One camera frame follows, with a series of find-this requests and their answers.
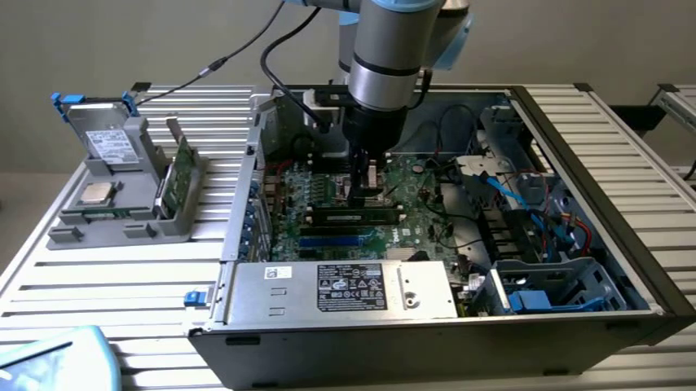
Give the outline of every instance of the white label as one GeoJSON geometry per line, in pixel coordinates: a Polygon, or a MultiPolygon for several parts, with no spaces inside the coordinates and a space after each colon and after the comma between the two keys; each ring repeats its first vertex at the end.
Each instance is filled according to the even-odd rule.
{"type": "Polygon", "coordinates": [[[326,218],[328,222],[358,222],[361,220],[361,216],[329,216],[326,218]]]}
{"type": "Polygon", "coordinates": [[[264,274],[265,279],[292,279],[293,266],[268,267],[264,274]]]}
{"type": "Polygon", "coordinates": [[[138,155],[123,130],[95,130],[85,133],[107,164],[138,163],[138,155]]]}

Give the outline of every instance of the motherboard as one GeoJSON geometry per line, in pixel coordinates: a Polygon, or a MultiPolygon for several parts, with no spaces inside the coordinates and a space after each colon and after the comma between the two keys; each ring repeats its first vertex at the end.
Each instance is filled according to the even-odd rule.
{"type": "Polygon", "coordinates": [[[416,257],[455,267],[457,250],[435,212],[443,210],[443,196],[428,160],[428,156],[389,159],[380,174],[384,191],[365,200],[361,209],[349,207],[348,174],[317,174],[312,165],[298,162],[269,169],[273,261],[416,257]]]}

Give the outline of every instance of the circuit board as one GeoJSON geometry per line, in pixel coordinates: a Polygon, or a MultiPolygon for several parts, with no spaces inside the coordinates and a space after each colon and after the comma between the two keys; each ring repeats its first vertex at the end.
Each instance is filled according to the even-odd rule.
{"type": "MultiPolygon", "coordinates": [[[[294,163],[282,172],[274,186],[277,194],[272,195],[277,200],[273,260],[400,259],[394,257],[409,254],[412,249],[413,252],[425,251],[431,260],[445,261],[448,265],[456,262],[456,250],[441,246],[429,235],[429,227],[436,225],[440,229],[443,218],[425,208],[419,198],[419,191],[423,188],[435,191],[436,185],[432,176],[424,173],[424,167],[425,160],[416,156],[394,157],[381,173],[384,193],[366,200],[366,207],[399,207],[403,213],[399,224],[362,226],[352,230],[352,235],[338,237],[324,237],[320,228],[314,230],[318,235],[308,238],[304,235],[310,231],[308,207],[348,206],[350,182],[346,174],[314,174],[312,166],[294,163]]],[[[443,243],[453,246],[451,239],[443,243]]]]}
{"type": "Polygon", "coordinates": [[[197,167],[194,151],[182,137],[174,162],[170,164],[167,176],[162,182],[155,197],[155,207],[165,218],[174,218],[174,214],[186,204],[191,183],[191,170],[197,167]]]}

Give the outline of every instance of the gray wall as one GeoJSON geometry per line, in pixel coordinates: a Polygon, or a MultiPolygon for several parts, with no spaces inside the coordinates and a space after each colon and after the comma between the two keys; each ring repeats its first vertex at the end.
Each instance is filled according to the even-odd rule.
{"type": "MultiPolygon", "coordinates": [[[[696,83],[694,0],[473,0],[476,28],[449,83],[587,81],[611,103],[644,103],[659,82],[696,83]]],[[[254,34],[268,0],[0,0],[0,170],[67,172],[82,148],[50,105],[54,91],[110,96],[134,81],[178,83],[254,34]]],[[[270,34],[209,84],[266,83],[261,48],[302,20],[286,7],[270,34]]],[[[326,82],[337,15],[325,11],[272,58],[292,83],[326,82]]],[[[652,136],[686,164],[676,130],[652,136]]]]}

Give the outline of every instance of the blue object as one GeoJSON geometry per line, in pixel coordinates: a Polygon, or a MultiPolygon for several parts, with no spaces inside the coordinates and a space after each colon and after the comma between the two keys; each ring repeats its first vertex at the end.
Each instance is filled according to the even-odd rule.
{"type": "Polygon", "coordinates": [[[353,12],[341,11],[338,12],[338,25],[348,26],[360,22],[360,14],[353,12]]]}
{"type": "Polygon", "coordinates": [[[301,238],[301,247],[358,247],[360,236],[336,236],[326,238],[301,238]]]}
{"type": "Polygon", "coordinates": [[[252,204],[248,204],[248,216],[253,217],[254,213],[257,213],[257,208],[252,204]]]}
{"type": "Polygon", "coordinates": [[[248,229],[248,228],[252,228],[253,226],[254,226],[254,219],[252,217],[245,217],[242,227],[245,229],[248,229]]]}
{"type": "Polygon", "coordinates": [[[129,95],[129,92],[123,93],[121,99],[123,100],[123,104],[129,108],[131,116],[141,116],[141,113],[138,112],[138,105],[135,103],[135,99],[129,95]]]}
{"type": "Polygon", "coordinates": [[[0,372],[0,389],[121,390],[119,364],[97,326],[2,354],[0,372]]]}
{"type": "Polygon", "coordinates": [[[205,307],[206,306],[206,292],[191,291],[185,296],[185,307],[205,307]]]}
{"type": "Polygon", "coordinates": [[[465,48],[467,38],[469,37],[469,30],[471,30],[471,25],[473,24],[473,20],[475,20],[475,15],[469,14],[465,25],[461,27],[461,30],[457,33],[457,35],[455,36],[453,41],[449,42],[448,48],[440,55],[440,58],[436,61],[436,65],[433,66],[433,69],[449,71],[453,68],[455,62],[457,61],[461,51],[465,48]]]}
{"type": "Polygon", "coordinates": [[[249,184],[249,196],[257,197],[257,194],[260,193],[260,183],[257,181],[252,181],[249,184]]]}
{"type": "Polygon", "coordinates": [[[556,226],[556,228],[553,229],[553,232],[556,232],[556,236],[559,238],[561,238],[561,240],[565,242],[565,243],[575,243],[576,241],[574,240],[574,238],[565,233],[565,229],[563,226],[556,226]]]}
{"type": "Polygon", "coordinates": [[[552,303],[544,291],[517,291],[508,296],[508,300],[516,313],[552,311],[552,303]]]}
{"type": "Polygon", "coordinates": [[[372,0],[381,8],[394,12],[419,12],[440,4],[440,0],[372,0]]]}
{"type": "Polygon", "coordinates": [[[70,124],[70,120],[67,118],[66,111],[63,110],[61,92],[55,92],[54,94],[51,94],[51,102],[54,103],[54,107],[57,108],[58,113],[62,115],[63,122],[67,122],[70,124]]]}
{"type": "MultiPolygon", "coordinates": [[[[517,202],[523,205],[524,209],[525,210],[529,210],[529,205],[527,203],[527,201],[524,200],[523,196],[519,195],[519,194],[515,194],[512,191],[509,191],[508,189],[505,189],[505,187],[500,184],[500,182],[496,180],[496,178],[488,176],[487,177],[487,182],[491,186],[493,186],[496,189],[499,189],[499,191],[505,194],[507,196],[511,196],[513,199],[517,200],[517,202]]],[[[539,216],[536,216],[535,214],[532,215],[532,221],[535,222],[535,224],[541,228],[541,230],[544,231],[545,228],[544,228],[544,222],[541,221],[541,219],[539,218],[539,216]]]]}
{"type": "Polygon", "coordinates": [[[85,102],[85,95],[81,95],[81,94],[66,95],[66,97],[62,99],[63,104],[81,104],[83,102],[85,102]]]}
{"type": "Polygon", "coordinates": [[[516,314],[545,314],[552,312],[595,312],[603,309],[604,297],[596,297],[579,305],[556,305],[544,291],[516,291],[508,295],[512,312],[516,314]]]}

